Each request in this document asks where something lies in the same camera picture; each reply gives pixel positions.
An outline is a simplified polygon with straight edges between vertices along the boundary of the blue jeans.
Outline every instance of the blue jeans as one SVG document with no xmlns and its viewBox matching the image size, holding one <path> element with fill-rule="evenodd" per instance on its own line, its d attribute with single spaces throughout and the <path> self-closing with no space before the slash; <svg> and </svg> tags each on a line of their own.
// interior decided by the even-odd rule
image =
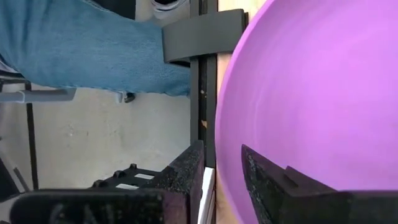
<svg viewBox="0 0 398 224">
<path fill-rule="evenodd" d="M 90 0 L 0 0 L 0 55 L 33 83 L 188 95 L 189 69 L 163 62 L 160 27 Z"/>
</svg>

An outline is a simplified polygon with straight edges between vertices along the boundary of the white sneaker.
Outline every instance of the white sneaker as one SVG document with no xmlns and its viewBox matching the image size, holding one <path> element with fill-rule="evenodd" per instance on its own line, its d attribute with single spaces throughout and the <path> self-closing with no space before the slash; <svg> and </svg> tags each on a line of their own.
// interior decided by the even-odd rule
<svg viewBox="0 0 398 224">
<path fill-rule="evenodd" d="M 1 59 L 0 59 L 0 70 L 1 71 L 5 71 L 5 72 L 18 73 L 13 68 L 11 68 L 10 66 L 6 65 L 6 63 L 2 62 Z"/>
<path fill-rule="evenodd" d="M 148 21 L 154 15 L 152 3 L 148 0 L 136 0 L 136 21 Z"/>
<path fill-rule="evenodd" d="M 171 24 L 181 19 L 189 18 L 190 1 L 175 0 L 169 4 L 161 4 L 159 0 L 151 0 L 154 8 L 154 17 L 156 23 L 161 26 Z"/>
</svg>

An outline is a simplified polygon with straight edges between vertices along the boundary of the black metal bar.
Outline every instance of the black metal bar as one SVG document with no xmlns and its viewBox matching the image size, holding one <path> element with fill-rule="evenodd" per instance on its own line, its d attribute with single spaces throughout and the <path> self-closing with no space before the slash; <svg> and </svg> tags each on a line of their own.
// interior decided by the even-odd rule
<svg viewBox="0 0 398 224">
<path fill-rule="evenodd" d="M 207 12 L 216 13 L 218 11 L 218 1 L 207 1 Z M 233 41 L 233 48 L 238 43 L 238 40 Z M 216 151 L 215 151 L 215 116 L 217 104 L 217 55 L 211 54 L 206 57 L 206 162 L 207 167 L 216 167 Z"/>
<path fill-rule="evenodd" d="M 163 54 L 166 63 L 188 62 L 192 56 L 232 52 L 245 23 L 242 9 L 217 12 L 217 2 L 207 1 L 199 16 L 163 27 Z"/>
<path fill-rule="evenodd" d="M 32 90 L 30 83 L 25 84 L 26 90 Z M 27 130 L 29 135 L 30 168 L 32 170 L 33 190 L 39 189 L 39 176 L 37 175 L 37 156 L 35 140 L 35 124 L 33 117 L 33 104 L 26 104 Z"/>
<path fill-rule="evenodd" d="M 242 163 L 258 223 L 398 222 L 398 191 L 337 192 L 291 167 L 279 167 L 247 146 L 242 146 Z"/>
<path fill-rule="evenodd" d="M 207 0 L 200 0 L 200 10 L 199 15 L 203 15 L 207 13 Z M 206 120 L 206 98 L 207 98 L 207 69 L 206 69 L 206 57 L 207 55 L 197 56 L 199 63 L 199 125 L 198 125 L 198 133 L 199 139 L 204 142 L 205 148 L 205 165 L 207 163 L 207 120 Z"/>
<path fill-rule="evenodd" d="M 199 16 L 201 10 L 201 0 L 191 0 L 190 14 L 191 17 Z M 190 118 L 190 138 L 191 144 L 199 140 L 199 59 L 197 57 L 191 57 L 190 59 L 190 71 L 191 71 L 191 118 Z"/>
</svg>

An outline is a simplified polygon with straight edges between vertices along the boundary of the white floor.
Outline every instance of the white floor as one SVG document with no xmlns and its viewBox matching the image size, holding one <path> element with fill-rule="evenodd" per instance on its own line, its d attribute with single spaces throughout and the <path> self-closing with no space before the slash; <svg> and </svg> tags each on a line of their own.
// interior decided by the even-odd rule
<svg viewBox="0 0 398 224">
<path fill-rule="evenodd" d="M 32 187 L 25 105 L 0 105 L 0 150 Z M 186 97 L 143 94 L 128 104 L 79 89 L 68 103 L 34 104 L 40 188 L 85 188 L 134 162 L 162 170 L 189 145 Z M 11 203 L 0 204 L 7 220 Z"/>
</svg>

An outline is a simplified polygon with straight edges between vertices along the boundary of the purple plastic container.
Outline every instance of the purple plastic container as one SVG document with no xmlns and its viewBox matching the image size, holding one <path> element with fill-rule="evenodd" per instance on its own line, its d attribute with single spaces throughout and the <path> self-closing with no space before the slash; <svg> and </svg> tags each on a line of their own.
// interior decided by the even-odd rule
<svg viewBox="0 0 398 224">
<path fill-rule="evenodd" d="M 253 224 L 242 144 L 337 190 L 398 189 L 398 1 L 268 0 L 216 113 L 223 188 Z"/>
</svg>

